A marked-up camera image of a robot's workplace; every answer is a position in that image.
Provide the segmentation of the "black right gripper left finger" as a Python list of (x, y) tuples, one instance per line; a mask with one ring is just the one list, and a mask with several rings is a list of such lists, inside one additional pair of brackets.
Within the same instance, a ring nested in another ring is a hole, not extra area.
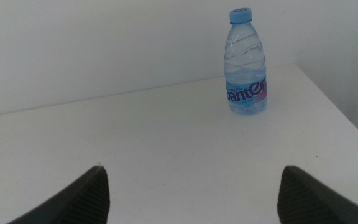
[(94, 166), (59, 193), (16, 218), (16, 224), (100, 223), (108, 220), (109, 181), (103, 166)]

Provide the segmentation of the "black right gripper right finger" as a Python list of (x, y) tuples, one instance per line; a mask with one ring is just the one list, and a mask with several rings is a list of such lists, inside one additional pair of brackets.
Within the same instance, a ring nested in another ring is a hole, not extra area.
[(281, 223), (358, 224), (358, 205), (297, 166), (282, 172), (277, 212)]

